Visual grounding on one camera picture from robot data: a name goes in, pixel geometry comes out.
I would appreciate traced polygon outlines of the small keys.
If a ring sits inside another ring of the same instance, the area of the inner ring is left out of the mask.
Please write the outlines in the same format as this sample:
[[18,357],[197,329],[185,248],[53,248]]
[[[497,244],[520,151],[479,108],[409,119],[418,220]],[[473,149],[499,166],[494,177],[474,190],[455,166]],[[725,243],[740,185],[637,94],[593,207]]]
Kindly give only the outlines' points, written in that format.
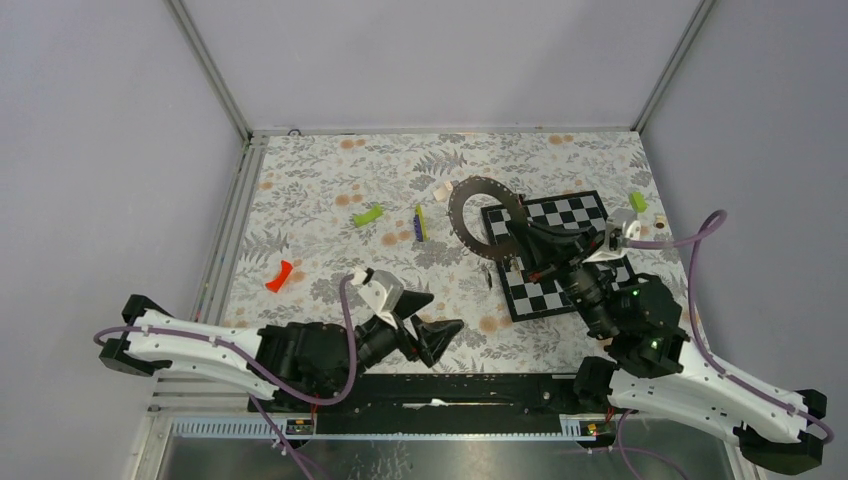
[[523,264],[519,258],[513,257],[507,261],[507,265],[511,271],[520,272],[523,269]]

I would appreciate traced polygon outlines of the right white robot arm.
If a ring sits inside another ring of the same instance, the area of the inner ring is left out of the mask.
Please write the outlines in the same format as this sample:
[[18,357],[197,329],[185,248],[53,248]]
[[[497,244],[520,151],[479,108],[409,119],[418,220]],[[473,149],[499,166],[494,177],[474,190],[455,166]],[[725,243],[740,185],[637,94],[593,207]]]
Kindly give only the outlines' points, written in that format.
[[832,432],[814,389],[785,390],[715,357],[696,326],[681,328],[684,307],[662,279],[640,274],[614,288],[596,257],[627,248],[660,250],[633,222],[568,230],[529,220],[506,224],[533,281],[556,282],[605,353],[588,357],[573,382],[575,402],[597,412],[635,410],[690,426],[738,448],[749,462],[783,475],[821,465]]

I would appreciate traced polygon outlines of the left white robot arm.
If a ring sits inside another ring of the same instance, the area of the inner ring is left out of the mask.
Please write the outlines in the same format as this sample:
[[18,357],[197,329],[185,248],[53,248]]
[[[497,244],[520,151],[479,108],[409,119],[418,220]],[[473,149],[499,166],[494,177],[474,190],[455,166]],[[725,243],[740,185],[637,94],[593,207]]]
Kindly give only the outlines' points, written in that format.
[[338,287],[342,321],[224,327],[171,316],[150,298],[132,295],[124,323],[94,334],[107,368],[140,377],[158,372],[197,376],[237,389],[263,405],[296,411],[343,404],[386,358],[435,366],[465,329],[461,318],[425,321],[430,293],[360,285],[370,317],[356,323],[349,286]]

